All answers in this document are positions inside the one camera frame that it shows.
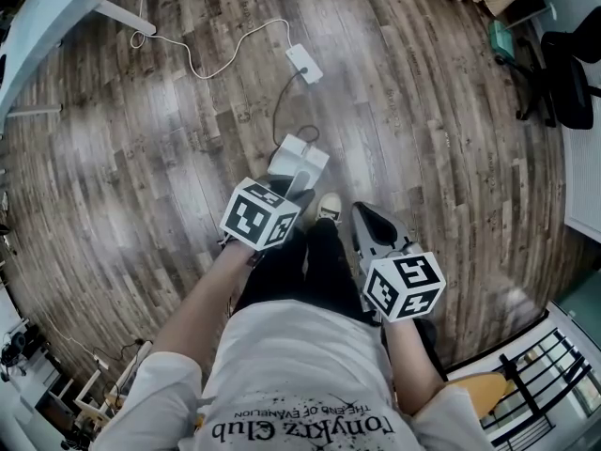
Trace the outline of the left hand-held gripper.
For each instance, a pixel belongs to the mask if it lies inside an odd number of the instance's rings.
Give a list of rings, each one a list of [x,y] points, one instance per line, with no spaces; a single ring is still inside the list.
[[[303,214],[316,196],[306,189],[292,203],[278,194],[287,194],[293,178],[267,175],[268,187],[253,179],[244,179],[232,193],[220,222],[220,229],[255,251],[282,244],[293,225],[301,225]]]

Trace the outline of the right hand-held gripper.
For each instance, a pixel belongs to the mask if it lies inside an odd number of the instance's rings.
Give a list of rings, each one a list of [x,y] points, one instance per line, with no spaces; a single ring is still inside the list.
[[[351,234],[361,259],[365,313],[377,322],[398,322],[432,311],[446,280],[434,254],[412,241],[402,222],[386,217],[380,208],[355,202]]]

